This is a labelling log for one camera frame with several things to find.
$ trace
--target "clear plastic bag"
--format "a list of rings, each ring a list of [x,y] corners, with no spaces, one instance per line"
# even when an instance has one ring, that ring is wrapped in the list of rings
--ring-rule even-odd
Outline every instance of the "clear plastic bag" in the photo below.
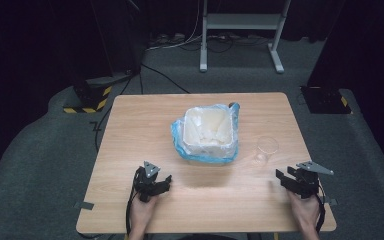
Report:
[[[186,160],[228,163],[238,154],[239,104],[190,108],[171,124],[173,143]]]

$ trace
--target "metal stand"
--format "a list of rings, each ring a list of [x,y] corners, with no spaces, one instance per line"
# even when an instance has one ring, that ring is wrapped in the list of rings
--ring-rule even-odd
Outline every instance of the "metal stand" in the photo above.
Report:
[[[208,14],[207,2],[204,0],[204,10],[202,19],[202,43],[199,70],[206,72],[207,65],[207,30],[208,29],[259,29],[276,30],[273,43],[268,44],[270,55],[276,68],[276,72],[285,72],[279,55],[277,46],[282,34],[283,26],[286,21],[291,0],[285,0],[285,5],[281,14]]]

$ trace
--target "person's arm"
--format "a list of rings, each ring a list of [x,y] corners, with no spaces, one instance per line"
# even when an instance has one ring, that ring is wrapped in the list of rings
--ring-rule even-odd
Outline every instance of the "person's arm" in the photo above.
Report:
[[[301,199],[295,193],[287,190],[291,201],[292,214],[300,232],[305,240],[319,240],[319,235],[316,231],[316,223],[319,218],[319,202],[315,195],[307,199]]]
[[[154,207],[157,203],[158,196],[151,197],[149,202],[144,203],[135,197],[132,202],[130,211],[130,221],[132,230],[129,234],[129,240],[142,240],[145,235],[146,227],[154,213]]]

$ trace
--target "dark background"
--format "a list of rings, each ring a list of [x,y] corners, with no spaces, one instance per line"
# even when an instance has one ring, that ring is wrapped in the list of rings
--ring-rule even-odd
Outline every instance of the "dark background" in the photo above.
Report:
[[[140,12],[124,0],[0,0],[0,159],[19,131],[46,113],[55,93],[139,71],[144,39],[192,34],[196,0],[134,2]],[[309,85],[351,89],[384,151],[384,1],[344,2],[293,0],[282,38],[325,40],[332,30]],[[208,10],[278,13],[282,7],[275,0],[210,0]],[[195,35],[201,24],[199,18]]]

